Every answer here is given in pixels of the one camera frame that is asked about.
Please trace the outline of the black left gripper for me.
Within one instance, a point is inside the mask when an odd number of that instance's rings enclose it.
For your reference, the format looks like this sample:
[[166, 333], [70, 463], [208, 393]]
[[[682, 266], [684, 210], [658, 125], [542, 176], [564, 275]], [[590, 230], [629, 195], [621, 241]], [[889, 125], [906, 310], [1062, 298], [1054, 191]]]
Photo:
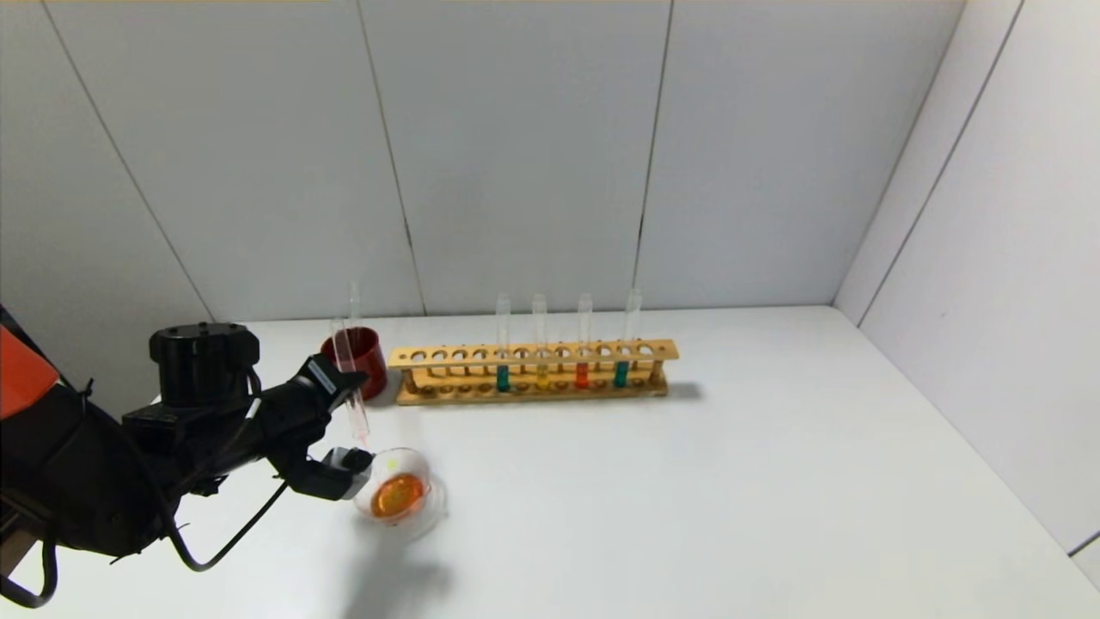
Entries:
[[323, 355], [311, 355], [286, 383], [258, 393], [253, 438], [260, 453], [307, 450], [324, 438], [333, 410], [342, 404], [362, 405], [370, 377], [362, 371], [339, 371]]

